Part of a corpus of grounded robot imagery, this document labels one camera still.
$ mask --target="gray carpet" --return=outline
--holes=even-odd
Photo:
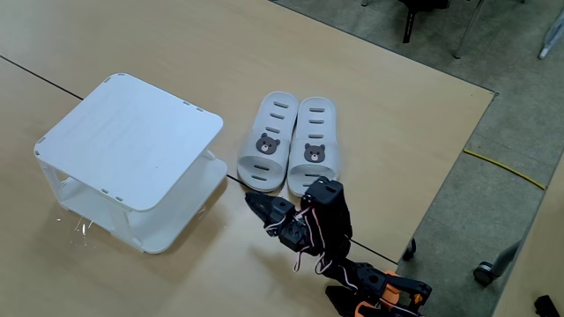
[[[452,0],[445,11],[418,13],[410,44],[402,44],[407,10],[397,0],[369,0],[368,7],[360,6],[360,0],[278,3],[497,91],[500,95],[466,147],[543,184],[550,182],[564,149],[564,44],[542,62],[537,55],[564,7],[561,0],[486,0],[460,60],[452,53],[477,0]],[[471,273],[521,239],[543,195],[512,173],[461,154],[415,233],[415,258],[400,262],[398,269],[434,287],[422,312],[434,317],[490,315],[505,278],[484,288]]]

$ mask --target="wooden table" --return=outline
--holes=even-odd
[[[393,259],[494,95],[265,0],[4,0],[0,54],[78,96],[128,72],[219,114],[231,174],[268,92],[332,99],[353,237]],[[77,232],[32,148],[79,99],[0,62],[0,315],[334,314],[315,260],[293,274],[232,181],[164,254]]]
[[[549,295],[564,314],[564,164],[563,159],[527,234],[495,317],[538,317],[533,303]]]

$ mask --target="slipper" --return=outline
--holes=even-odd
[[[331,100],[320,97],[303,100],[290,151],[290,191],[302,197],[320,176],[336,181],[340,167],[335,106]]]
[[[254,190],[270,192],[284,182],[299,105],[287,92],[264,97],[237,162],[241,180]]]

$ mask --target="chair wheel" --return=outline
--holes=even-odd
[[[417,245],[415,244],[415,239],[412,239],[409,245],[407,245],[402,259],[404,259],[404,261],[410,261],[413,258],[415,251],[417,251]]]
[[[492,273],[492,263],[490,262],[482,262],[479,266],[474,270],[474,279],[484,285],[488,286],[491,282],[494,281],[495,276]]]

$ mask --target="white wire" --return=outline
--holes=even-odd
[[[394,304],[390,303],[390,302],[389,302],[388,300],[386,300],[386,299],[380,299],[380,300],[381,300],[381,301],[385,301],[386,303],[392,305],[394,308],[399,309],[400,311],[403,311],[403,312],[406,312],[406,313],[410,313],[410,314],[412,314],[413,316],[420,317],[420,314],[414,313],[414,312],[412,312],[412,311],[410,311],[410,310],[407,310],[407,309],[404,309],[404,308],[402,308],[402,307],[395,306]]]
[[[323,263],[323,258],[324,258],[324,257],[325,257],[325,253],[323,252],[323,253],[321,254],[321,256],[319,257],[319,259],[317,259],[317,262],[315,263],[314,272],[315,272],[317,275],[322,274],[322,273],[323,273],[324,271],[326,271],[326,270],[329,268],[329,266],[333,263],[333,260],[329,261],[329,264],[327,264],[326,266],[324,266],[324,267],[318,272],[318,271],[317,271],[317,267],[319,266],[319,264],[321,263],[322,265],[324,265],[324,263]]]
[[[280,225],[284,222],[284,220],[286,220],[286,215],[284,215],[282,217],[282,220],[280,220],[279,222],[277,222],[276,224],[272,224],[272,225],[267,225],[266,228],[264,228],[264,230],[269,231],[270,229],[274,229],[275,226]]]
[[[307,250],[309,248],[309,246],[304,247],[302,250],[300,250],[300,252],[298,252],[298,259],[296,260],[296,263],[293,264],[293,271],[297,272],[300,270],[300,265],[301,265],[301,254]]]
[[[305,214],[306,212],[308,212],[311,209],[311,207],[307,207],[305,210],[300,210],[299,214],[293,216],[296,220],[299,220],[299,217],[301,217],[301,215]]]
[[[314,214],[315,222],[317,223],[317,229],[319,229],[319,236],[321,237],[321,242],[323,243],[323,250],[325,249],[325,240],[321,234],[321,226],[319,225],[319,220],[317,220],[317,215],[315,214],[315,208],[312,208],[311,212]]]
[[[345,268],[343,268],[343,267],[342,267],[342,266],[340,266],[340,265],[339,265],[339,267],[340,267],[341,269],[343,269],[343,272],[345,273],[345,281],[346,281],[346,283],[347,283],[347,284],[349,284],[350,286],[354,287],[354,289],[358,291],[358,290],[359,290],[359,288],[358,288],[358,287],[356,287],[356,285],[355,285],[355,284],[351,284],[351,282],[349,282],[349,278],[348,278],[348,276],[346,275],[346,269],[345,269]]]
[[[309,225],[308,219],[306,217],[305,219],[306,219],[306,225],[308,226],[308,230],[309,230],[309,241],[311,242],[311,247],[315,247],[314,235],[311,232],[311,226]]]

